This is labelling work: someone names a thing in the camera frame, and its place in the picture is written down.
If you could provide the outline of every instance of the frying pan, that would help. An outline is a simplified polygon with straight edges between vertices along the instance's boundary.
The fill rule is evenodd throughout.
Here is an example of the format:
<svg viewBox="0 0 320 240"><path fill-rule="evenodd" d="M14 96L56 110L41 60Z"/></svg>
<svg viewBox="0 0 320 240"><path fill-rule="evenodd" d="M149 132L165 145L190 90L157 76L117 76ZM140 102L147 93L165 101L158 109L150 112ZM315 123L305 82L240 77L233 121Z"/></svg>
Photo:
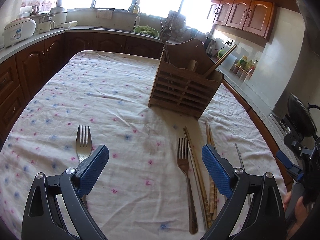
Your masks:
<svg viewBox="0 0 320 240"><path fill-rule="evenodd" d="M317 127L310 115L309 109L316 108L320 110L320 107L317 105L308 105L308 107L305 107L292 93L289 95L287 106L289 116L297 128L297 131L300 132L304 137L313 136L313 138L316 140L318 138L316 135Z"/></svg>

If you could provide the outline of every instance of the metal screw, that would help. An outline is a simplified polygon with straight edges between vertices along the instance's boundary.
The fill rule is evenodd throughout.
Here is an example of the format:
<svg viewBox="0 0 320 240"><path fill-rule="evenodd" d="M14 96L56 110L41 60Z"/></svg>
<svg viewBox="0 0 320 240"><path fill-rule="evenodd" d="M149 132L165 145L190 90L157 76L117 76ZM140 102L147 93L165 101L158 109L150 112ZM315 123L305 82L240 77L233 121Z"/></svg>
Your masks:
<svg viewBox="0 0 320 240"><path fill-rule="evenodd" d="M239 175L243 174L243 169L241 168L236 168L235 171L236 171L236 174L239 174Z"/></svg>
<svg viewBox="0 0 320 240"><path fill-rule="evenodd" d="M67 168L67 169L66 169L66 174L71 174L71 173L73 173L74 171L75 171L74 168Z"/></svg>
<svg viewBox="0 0 320 240"><path fill-rule="evenodd" d="M266 176L269 178L269 179L272 179L273 178L273 174L271 172L266 172Z"/></svg>
<svg viewBox="0 0 320 240"><path fill-rule="evenodd" d="M37 179L41 179L43 177L43 173L42 172L40 172L40 173L38 173L37 175L36 175L36 178Z"/></svg>

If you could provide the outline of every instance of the person's hand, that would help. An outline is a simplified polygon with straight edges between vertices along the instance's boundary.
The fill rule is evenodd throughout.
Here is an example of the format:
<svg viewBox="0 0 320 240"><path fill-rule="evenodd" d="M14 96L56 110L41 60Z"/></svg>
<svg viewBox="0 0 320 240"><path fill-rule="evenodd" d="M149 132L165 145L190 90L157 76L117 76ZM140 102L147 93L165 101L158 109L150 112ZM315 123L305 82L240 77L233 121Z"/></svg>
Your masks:
<svg viewBox="0 0 320 240"><path fill-rule="evenodd" d="M287 193L287 195L285 195L283 199L284 211L286 211L290 200L291 200L291 192ZM294 209L294 214L296 216L297 222L293 225L293 227L288 232L287 239L290 239L298 231L298 229L301 227L301 225L303 224L303 222L306 220L308 216L307 209L303 205L302 200L303 198L300 197L297 201L296 207Z"/></svg>

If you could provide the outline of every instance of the wooden utensil holder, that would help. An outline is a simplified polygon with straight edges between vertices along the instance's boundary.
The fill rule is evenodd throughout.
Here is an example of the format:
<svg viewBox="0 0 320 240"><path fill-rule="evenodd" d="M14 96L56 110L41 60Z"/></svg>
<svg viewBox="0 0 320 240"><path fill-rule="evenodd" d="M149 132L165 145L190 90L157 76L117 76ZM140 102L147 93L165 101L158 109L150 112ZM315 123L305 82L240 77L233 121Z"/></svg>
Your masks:
<svg viewBox="0 0 320 240"><path fill-rule="evenodd" d="M204 51L201 41L197 39L168 45L168 52L170 61L175 65L165 61L163 50L148 107L164 107L192 115L198 120L217 92L223 74L215 70L209 77L203 77L214 63ZM192 60L197 62L196 72L186 69Z"/></svg>

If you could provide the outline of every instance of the green vegetables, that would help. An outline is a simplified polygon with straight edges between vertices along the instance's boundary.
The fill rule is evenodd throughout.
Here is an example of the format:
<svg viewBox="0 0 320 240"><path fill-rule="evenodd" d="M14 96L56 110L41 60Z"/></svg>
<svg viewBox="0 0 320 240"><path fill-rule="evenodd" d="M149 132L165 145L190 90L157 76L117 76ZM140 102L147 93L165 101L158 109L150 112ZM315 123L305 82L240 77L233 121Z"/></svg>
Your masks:
<svg viewBox="0 0 320 240"><path fill-rule="evenodd" d="M147 26L138 26L133 30L134 33L139 33L143 35L148 35L151 37L159 37L159 33L154 28Z"/></svg>

